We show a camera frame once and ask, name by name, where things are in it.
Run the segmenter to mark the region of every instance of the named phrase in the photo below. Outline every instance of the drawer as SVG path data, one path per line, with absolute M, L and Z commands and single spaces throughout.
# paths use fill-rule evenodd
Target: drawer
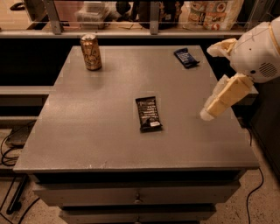
M 62 210 L 59 217 L 69 224 L 87 223 L 188 223 L 214 214 L 211 205 L 109 206 Z
M 189 185 L 187 183 L 56 184 L 35 185 L 34 192 L 48 206 L 57 207 L 216 204 L 225 202 L 239 186 L 238 181 L 226 185 Z

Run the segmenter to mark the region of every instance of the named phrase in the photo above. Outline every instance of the can lid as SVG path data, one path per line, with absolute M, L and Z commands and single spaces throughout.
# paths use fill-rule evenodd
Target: can lid
M 95 39 L 95 35 L 94 34 L 84 34 L 81 36 L 82 40 L 92 40 Z

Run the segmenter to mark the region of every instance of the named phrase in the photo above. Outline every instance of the gray drawer front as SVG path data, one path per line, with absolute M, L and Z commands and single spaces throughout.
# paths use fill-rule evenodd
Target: gray drawer front
M 59 217 L 68 224 L 88 224 L 88 223 L 146 223 L 146 222 L 181 222 L 181 221 L 203 221 L 213 215 L 215 209 L 209 207 L 189 207 L 170 206 L 170 208 L 137 208 L 125 211 L 116 209 L 115 211 L 95 211 L 73 210 L 61 211 Z
M 230 185 L 167 187 L 96 187 L 89 184 L 36 185 L 34 192 L 48 205 L 58 207 L 101 205 L 155 205 L 225 202 L 238 188 Z

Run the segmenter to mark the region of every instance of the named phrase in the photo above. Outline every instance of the soda can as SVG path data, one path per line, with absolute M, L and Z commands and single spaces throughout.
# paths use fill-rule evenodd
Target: soda can
M 100 55 L 97 37 L 94 34 L 82 35 L 80 38 L 80 46 L 86 68 L 92 71 L 101 68 L 102 57 Z

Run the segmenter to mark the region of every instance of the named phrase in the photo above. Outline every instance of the floor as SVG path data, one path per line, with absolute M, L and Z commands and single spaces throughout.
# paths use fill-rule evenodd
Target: floor
M 0 140 L 3 139 L 10 130 L 0 129 Z M 243 129 L 250 144 L 250 134 Z M 253 192 L 248 200 L 248 210 L 252 224 L 273 224 L 280 223 L 280 182 L 276 179 L 274 172 L 271 170 L 269 163 L 258 146 L 257 141 L 253 138 L 251 143 L 252 150 L 258 158 L 263 173 L 264 182 L 260 189 Z M 10 215 L 6 213 L 11 198 L 16 191 L 19 178 L 16 178 L 7 200 L 3 203 L 6 193 L 9 190 L 13 178 L 0 178 L 0 203 L 1 203 L 1 224 L 19 223 L 27 207 L 37 198 L 32 191 L 33 183 L 28 182 L 20 198 L 22 207 Z M 259 170 L 247 171 L 241 178 L 241 187 L 239 190 L 223 204 L 217 204 L 215 213 L 209 220 L 202 221 L 200 224 L 244 224 L 249 223 L 249 217 L 246 208 L 246 201 L 249 193 L 256 189 L 262 183 L 262 175 Z M 59 218 L 60 209 L 49 207 L 42 200 L 39 200 L 26 214 L 22 224 L 65 224 Z

